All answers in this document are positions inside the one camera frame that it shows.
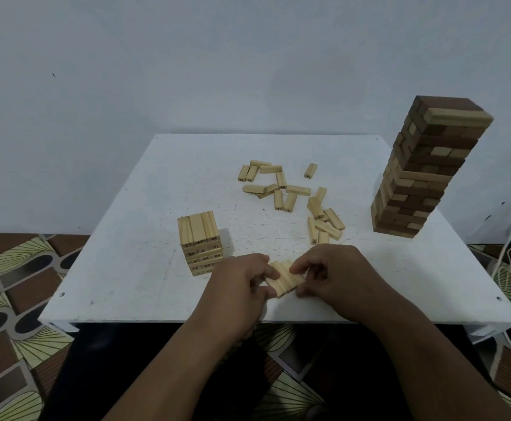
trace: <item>patterned carpet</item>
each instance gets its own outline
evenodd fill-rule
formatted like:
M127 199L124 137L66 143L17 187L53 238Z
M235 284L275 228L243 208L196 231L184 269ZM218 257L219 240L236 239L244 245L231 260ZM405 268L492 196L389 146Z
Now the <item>patterned carpet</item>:
M37 318L87 239L0 233L0 421L39 417L73 338ZM488 269L501 250L498 245L470 248ZM511 262L504 266L498 283L511 299ZM220 399L220 419L244 419L248 408L254 419L302 419L330 401L338 390L337 377L351 375L349 370L340 371L336 361L360 357L339 353L338 330L331 325L257 325L209 380L213 387L208 388L227 397ZM352 347L351 351L360 351ZM497 337L480 345L480 352L501 396L511 405L511 349L503 337ZM246 358L260 369L254 377L237 369ZM261 381L246 381L258 375ZM238 387L243 382L244 388ZM379 394L386 392L382 387L378 385ZM359 392L345 390L353 396ZM211 401L210 393L203 398Z

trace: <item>forearm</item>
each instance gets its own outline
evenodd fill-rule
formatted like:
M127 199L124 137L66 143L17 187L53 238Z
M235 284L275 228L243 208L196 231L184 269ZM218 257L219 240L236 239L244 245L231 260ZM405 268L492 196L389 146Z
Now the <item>forearm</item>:
M412 303L402 301L369 327L392 360L415 420L511 420L497 392Z
M228 348L188 322L142 371L104 421L191 418L204 384Z

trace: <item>white wall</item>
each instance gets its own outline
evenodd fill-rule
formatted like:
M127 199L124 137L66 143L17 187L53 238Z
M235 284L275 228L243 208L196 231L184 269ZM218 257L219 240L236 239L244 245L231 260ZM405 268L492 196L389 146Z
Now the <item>white wall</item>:
M0 231L90 233L157 132L391 142L416 94L496 117L441 210L502 239L511 0L0 0Z

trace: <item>hand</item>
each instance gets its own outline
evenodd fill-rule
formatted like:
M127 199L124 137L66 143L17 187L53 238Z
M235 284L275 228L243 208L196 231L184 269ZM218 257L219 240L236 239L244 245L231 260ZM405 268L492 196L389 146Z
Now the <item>hand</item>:
M263 277L280 277L268 262L268 255L249 254L217 263L190 321L229 346L244 338L267 299L277 296L272 287L257 286Z
M306 272L298 297L317 296L343 318L370 326L407 301L352 245L320 244L295 260L290 272Z

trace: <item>block tower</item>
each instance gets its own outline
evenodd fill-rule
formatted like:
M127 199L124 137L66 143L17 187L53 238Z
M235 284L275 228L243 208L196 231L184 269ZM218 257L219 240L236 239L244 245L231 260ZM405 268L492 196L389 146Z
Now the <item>block tower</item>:
M177 219L180 244L193 276L213 271L222 261L222 242L212 211Z
M419 233L491 121L470 99L416 96L371 206L374 231Z

